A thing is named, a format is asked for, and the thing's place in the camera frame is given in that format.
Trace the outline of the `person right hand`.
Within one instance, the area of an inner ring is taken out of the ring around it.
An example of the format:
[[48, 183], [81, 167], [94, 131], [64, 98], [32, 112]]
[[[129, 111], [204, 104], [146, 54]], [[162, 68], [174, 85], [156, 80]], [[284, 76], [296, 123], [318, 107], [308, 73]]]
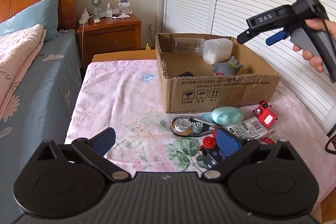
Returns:
[[335, 22], [326, 17], [297, 20], [290, 41], [316, 71], [335, 77]]

